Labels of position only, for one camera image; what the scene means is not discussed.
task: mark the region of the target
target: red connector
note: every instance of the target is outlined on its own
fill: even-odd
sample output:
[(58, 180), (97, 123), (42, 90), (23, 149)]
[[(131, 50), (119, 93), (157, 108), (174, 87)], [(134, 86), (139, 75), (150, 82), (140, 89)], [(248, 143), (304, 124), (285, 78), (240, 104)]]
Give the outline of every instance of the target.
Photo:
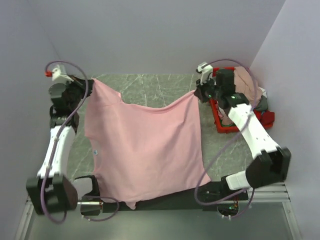
[(44, 73), (44, 75), (45, 75), (46, 77), (52, 77), (52, 71), (46, 71), (46, 72)]

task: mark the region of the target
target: white wall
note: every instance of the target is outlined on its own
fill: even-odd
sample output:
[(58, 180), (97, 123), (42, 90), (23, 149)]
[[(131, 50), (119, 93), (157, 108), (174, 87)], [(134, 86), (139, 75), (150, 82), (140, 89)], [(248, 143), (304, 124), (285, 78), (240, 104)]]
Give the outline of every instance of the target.
[(304, 240), (320, 238), (319, 9), (287, 0), (251, 66), (276, 112), (270, 134), (292, 153), (286, 185)]
[(285, 0), (29, 0), (64, 60), (88, 74), (250, 65)]
[(57, 55), (25, 0), (0, 2), (0, 33), (0, 238), (11, 240), (48, 145), (44, 67)]

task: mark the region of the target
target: green marble surface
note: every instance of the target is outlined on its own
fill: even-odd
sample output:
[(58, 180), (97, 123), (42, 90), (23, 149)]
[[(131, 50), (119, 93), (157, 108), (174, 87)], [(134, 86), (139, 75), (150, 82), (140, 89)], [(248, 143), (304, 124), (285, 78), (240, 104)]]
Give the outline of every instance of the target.
[[(92, 77), (121, 92), (125, 103), (161, 108), (195, 89), (198, 75), (104, 74)], [(67, 166), (67, 176), (70, 179), (89, 175), (94, 169), (91, 144), (84, 135), (86, 106), (85, 103), (78, 111), (80, 115), (78, 133), (72, 145)], [(199, 111), (203, 164), (206, 167), (235, 133), (217, 133), (209, 104), (199, 102)], [(218, 158), (208, 171), (208, 175), (212, 181), (219, 181), (222, 176), (244, 170), (251, 161), (250, 149), (241, 137)]]

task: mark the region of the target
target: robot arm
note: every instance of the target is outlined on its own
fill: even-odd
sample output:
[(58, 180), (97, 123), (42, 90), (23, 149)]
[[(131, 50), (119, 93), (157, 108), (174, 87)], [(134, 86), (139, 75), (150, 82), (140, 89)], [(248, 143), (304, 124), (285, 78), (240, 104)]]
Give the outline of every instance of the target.
[[(29, 178), (26, 190), (38, 215), (44, 214), (40, 192), (43, 179), (47, 171), (49, 159), (54, 148), (54, 142), (61, 125), (67, 117), (77, 108), (85, 94), (85, 81), (72, 75), (67, 75), (63, 65), (57, 65), (52, 70), (52, 86), (49, 94), (53, 105), (50, 108), (50, 142), (45, 159), (36, 177)], [(92, 92), (93, 80), (89, 80), (89, 91)], [(97, 180), (87, 176), (78, 184), (71, 184), (66, 178), (69, 152), (77, 134), (79, 115), (75, 113), (72, 119), (62, 130), (57, 142), (53, 162), (46, 181), (44, 198), (47, 210), (50, 213), (74, 210), (77, 207), (78, 196), (87, 193), (95, 194), (93, 189), (98, 189)]]
[[(210, 65), (204, 68), (206, 73), (212, 73)], [(266, 132), (252, 106), (242, 93), (236, 93), (234, 85), (234, 73), (232, 70), (220, 69), (216, 72), (216, 79), (206, 77), (206, 81), (200, 78), (194, 94), (202, 103), (209, 99), (218, 101), (219, 106), (234, 122), (238, 129), (243, 130), (248, 117), (248, 126), (241, 132), (248, 144), (253, 162), (246, 170), (221, 178), (223, 192), (245, 188), (259, 188), (266, 185), (286, 180), (291, 159), (291, 153), (287, 148), (281, 148)]]

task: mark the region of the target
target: pink t-shirt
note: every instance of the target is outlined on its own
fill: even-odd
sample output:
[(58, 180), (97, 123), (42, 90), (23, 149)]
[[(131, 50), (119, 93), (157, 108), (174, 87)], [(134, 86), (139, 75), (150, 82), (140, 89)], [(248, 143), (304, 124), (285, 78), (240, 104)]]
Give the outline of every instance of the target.
[[(131, 209), (138, 201), (196, 187), (205, 171), (194, 91), (166, 107), (151, 108), (124, 103), (119, 92), (95, 79), (84, 131), (100, 196)], [(205, 175), (201, 185), (210, 181)]]

